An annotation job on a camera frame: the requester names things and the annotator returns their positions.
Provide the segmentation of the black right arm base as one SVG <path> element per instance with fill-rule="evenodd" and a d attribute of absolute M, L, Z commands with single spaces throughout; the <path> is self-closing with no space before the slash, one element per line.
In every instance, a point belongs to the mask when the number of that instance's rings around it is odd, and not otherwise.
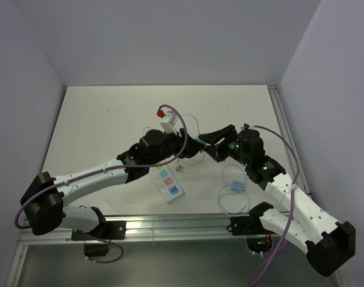
<path fill-rule="evenodd" d="M 272 235 L 274 233 L 266 230 L 253 216 L 231 217 L 226 230 L 233 236 L 245 236 L 247 247 L 251 252 L 264 254 L 273 250 Z"/>

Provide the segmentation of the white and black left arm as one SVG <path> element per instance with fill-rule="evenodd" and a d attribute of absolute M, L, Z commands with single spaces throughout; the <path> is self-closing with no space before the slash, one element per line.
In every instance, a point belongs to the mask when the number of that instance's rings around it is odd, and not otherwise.
<path fill-rule="evenodd" d="M 107 231 L 102 212 L 96 207 L 74 206 L 74 201 L 107 187 L 135 181 L 166 159 L 192 158 L 203 149 L 204 145 L 184 129 L 178 135 L 152 129 L 129 150 L 98 167 L 65 176 L 51 176 L 48 172 L 36 175 L 20 199 L 21 212 L 36 236 L 62 227 L 99 239 Z"/>

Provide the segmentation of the teal charger plug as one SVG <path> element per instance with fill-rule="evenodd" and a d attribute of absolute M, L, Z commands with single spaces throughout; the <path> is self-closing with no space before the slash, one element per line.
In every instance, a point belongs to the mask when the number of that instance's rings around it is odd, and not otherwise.
<path fill-rule="evenodd" d="M 207 146 L 207 143 L 206 143 L 205 141 L 201 140 L 201 139 L 200 139 L 200 138 L 198 138 L 198 137 L 196 137 L 194 140 L 195 140 L 195 141 L 197 141 L 197 142 L 199 142 L 200 144 L 202 144 L 204 147 L 206 147 L 206 146 Z"/>

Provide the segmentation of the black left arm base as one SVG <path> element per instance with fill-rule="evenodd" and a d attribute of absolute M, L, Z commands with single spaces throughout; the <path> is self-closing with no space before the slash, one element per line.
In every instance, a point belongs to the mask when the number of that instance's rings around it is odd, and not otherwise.
<path fill-rule="evenodd" d="M 89 261 L 107 264 L 119 261 L 123 257 L 124 249 L 115 241 L 123 240 L 125 235 L 125 221 L 106 221 L 101 227 L 96 227 L 89 233 L 73 230 L 71 240 L 73 242 L 84 242 L 84 255 Z M 112 248 L 118 249 L 118 256 L 114 259 L 103 259 Z"/>

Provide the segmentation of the white multicolour power strip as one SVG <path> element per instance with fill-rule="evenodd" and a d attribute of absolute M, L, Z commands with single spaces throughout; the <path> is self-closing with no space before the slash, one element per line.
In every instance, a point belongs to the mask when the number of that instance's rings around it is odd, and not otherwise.
<path fill-rule="evenodd" d="M 168 164 L 150 167 L 149 175 L 167 204 L 179 201 L 185 195 L 184 190 L 173 176 Z"/>

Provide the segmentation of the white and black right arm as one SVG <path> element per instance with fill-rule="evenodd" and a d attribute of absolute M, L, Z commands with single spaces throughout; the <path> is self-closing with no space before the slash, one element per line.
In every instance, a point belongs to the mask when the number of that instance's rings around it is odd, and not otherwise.
<path fill-rule="evenodd" d="M 256 233 L 272 231 L 305 253 L 318 274 L 329 277 L 355 255 L 356 229 L 340 222 L 318 206 L 294 178 L 273 158 L 266 155 L 260 133 L 245 125 L 237 132 L 229 125 L 199 138 L 215 161 L 228 157 L 245 167 L 248 178 L 271 195 L 289 212 L 284 216 L 273 205 L 262 202 L 249 211 L 249 226 Z"/>

